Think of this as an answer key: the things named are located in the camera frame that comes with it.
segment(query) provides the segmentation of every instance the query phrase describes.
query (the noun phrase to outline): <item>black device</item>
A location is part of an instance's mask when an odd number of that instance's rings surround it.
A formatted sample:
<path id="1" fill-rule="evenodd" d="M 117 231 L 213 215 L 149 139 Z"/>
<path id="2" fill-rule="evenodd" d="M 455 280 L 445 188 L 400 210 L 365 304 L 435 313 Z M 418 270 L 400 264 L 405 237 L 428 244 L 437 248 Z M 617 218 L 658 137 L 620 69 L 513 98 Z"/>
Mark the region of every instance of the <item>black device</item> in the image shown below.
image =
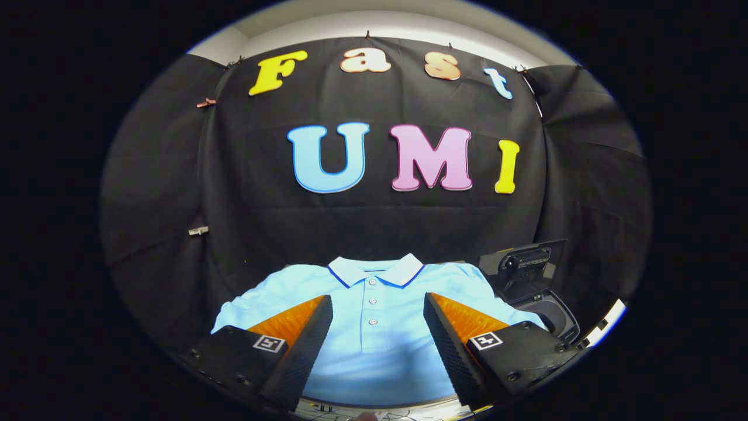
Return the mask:
<path id="1" fill-rule="evenodd" d="M 552 335 L 571 344 L 579 336 L 579 324 L 551 290 L 566 242 L 548 241 L 482 255 L 477 266 L 496 297 L 517 310 L 536 313 Z"/>
<path id="2" fill-rule="evenodd" d="M 529 321 L 472 336 L 463 344 L 449 315 L 430 293 L 424 297 L 423 317 L 460 404 L 472 411 L 506 405 L 539 387 L 579 353 Z M 473 322 L 475 327 L 482 325 L 481 320 Z"/>
<path id="3" fill-rule="evenodd" d="M 292 347 L 288 338 L 225 326 L 182 352 L 179 362 L 240 402 L 293 412 L 332 316 L 332 298 L 325 295 Z"/>

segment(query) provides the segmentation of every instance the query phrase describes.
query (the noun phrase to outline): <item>shirt collar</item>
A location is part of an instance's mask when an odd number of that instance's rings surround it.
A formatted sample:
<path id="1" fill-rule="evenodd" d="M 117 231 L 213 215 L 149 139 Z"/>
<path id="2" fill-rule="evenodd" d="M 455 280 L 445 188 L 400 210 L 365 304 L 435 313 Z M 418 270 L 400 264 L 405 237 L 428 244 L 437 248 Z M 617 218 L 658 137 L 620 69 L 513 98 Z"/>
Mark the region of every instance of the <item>shirt collar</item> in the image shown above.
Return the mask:
<path id="1" fill-rule="evenodd" d="M 338 257 L 328 265 L 330 273 L 346 288 L 351 288 L 356 282 L 372 276 L 404 288 L 418 276 L 423 268 L 423 263 L 412 254 L 400 260 L 385 261 L 362 261 Z M 384 270 L 384 272 L 371 275 L 366 273 L 366 270 Z"/>

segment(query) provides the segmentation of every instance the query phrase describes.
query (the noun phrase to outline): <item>black cloth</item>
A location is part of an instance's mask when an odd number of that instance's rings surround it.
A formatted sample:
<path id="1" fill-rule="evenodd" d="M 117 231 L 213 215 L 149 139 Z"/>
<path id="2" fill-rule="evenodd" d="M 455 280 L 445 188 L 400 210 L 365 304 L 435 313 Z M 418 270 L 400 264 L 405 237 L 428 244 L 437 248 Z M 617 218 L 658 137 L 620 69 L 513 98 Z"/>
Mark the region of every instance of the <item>black cloth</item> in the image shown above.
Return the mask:
<path id="1" fill-rule="evenodd" d="M 359 47 L 382 49 L 392 68 L 343 72 L 343 53 Z M 278 76 L 280 88 L 248 95 L 259 61 L 300 49 L 308 58 L 288 77 Z M 423 56 L 431 51 L 455 56 L 462 77 L 429 76 Z M 487 67 L 506 78 L 511 100 L 497 93 Z M 612 100 L 600 100 L 594 81 L 580 84 L 592 80 L 588 73 L 551 66 L 531 74 L 542 120 L 521 74 L 447 46 L 318 40 L 246 58 L 228 70 L 185 55 L 135 104 L 110 152 L 102 241 L 117 288 L 141 326 L 179 352 L 208 334 L 222 303 L 287 264 L 326 265 L 339 255 L 398 259 L 410 252 L 424 262 L 455 261 L 566 237 L 574 264 L 561 270 L 559 293 L 572 311 L 607 311 L 612 297 L 633 291 L 646 253 L 649 202 L 637 196 L 646 181 L 643 159 Z M 584 94 L 589 87 L 595 94 Z M 206 97 L 217 103 L 197 108 Z M 340 193 L 305 190 L 294 176 L 287 133 L 326 127 L 322 167 L 338 172 L 346 155 L 336 128 L 351 121 L 370 126 L 361 181 Z M 393 190 L 398 150 L 389 130 L 397 124 L 421 127 L 432 147 L 448 127 L 471 131 L 472 188 L 428 189 L 416 171 L 418 190 Z M 501 139 L 520 147 L 516 190 L 508 195 L 494 191 Z M 188 236 L 203 225 L 209 232 Z M 590 247 L 599 252 L 589 253 Z"/>
<path id="2" fill-rule="evenodd" d="M 581 67 L 529 69 L 548 152 L 536 240 L 568 238 L 554 278 L 589 331 L 616 302 L 630 300 L 652 236 L 652 186 L 634 128 Z"/>

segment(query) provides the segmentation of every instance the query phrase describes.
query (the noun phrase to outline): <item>letter u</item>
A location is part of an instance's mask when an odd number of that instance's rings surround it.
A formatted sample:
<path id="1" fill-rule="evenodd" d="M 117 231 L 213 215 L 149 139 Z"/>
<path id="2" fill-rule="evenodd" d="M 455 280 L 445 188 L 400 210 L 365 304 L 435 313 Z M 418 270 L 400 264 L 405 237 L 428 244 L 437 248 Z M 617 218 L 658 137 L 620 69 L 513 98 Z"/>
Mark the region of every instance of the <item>letter u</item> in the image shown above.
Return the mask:
<path id="1" fill-rule="evenodd" d="M 293 171 L 301 186 L 315 193 L 338 193 L 355 186 L 364 176 L 364 135 L 366 123 L 343 123 L 337 132 L 346 139 L 346 167 L 337 173 L 322 169 L 323 126 L 303 126 L 288 132 L 293 143 Z"/>

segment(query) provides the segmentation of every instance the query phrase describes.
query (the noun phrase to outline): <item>letter m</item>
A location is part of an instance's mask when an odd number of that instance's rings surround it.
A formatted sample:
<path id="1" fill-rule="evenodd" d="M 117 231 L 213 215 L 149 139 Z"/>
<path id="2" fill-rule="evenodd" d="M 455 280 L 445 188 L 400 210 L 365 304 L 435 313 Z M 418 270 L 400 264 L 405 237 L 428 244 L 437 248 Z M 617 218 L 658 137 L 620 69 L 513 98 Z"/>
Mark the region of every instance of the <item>letter m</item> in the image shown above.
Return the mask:
<path id="1" fill-rule="evenodd" d="M 399 124 L 392 127 L 390 133 L 397 139 L 399 155 L 397 178 L 392 180 L 393 189 L 408 192 L 420 186 L 415 178 L 415 166 L 418 166 L 429 189 L 436 185 L 436 179 L 445 166 L 446 174 L 441 179 L 444 189 L 467 190 L 473 186 L 468 176 L 468 130 L 458 127 L 446 129 L 436 149 L 431 147 L 420 127 L 413 124 Z"/>

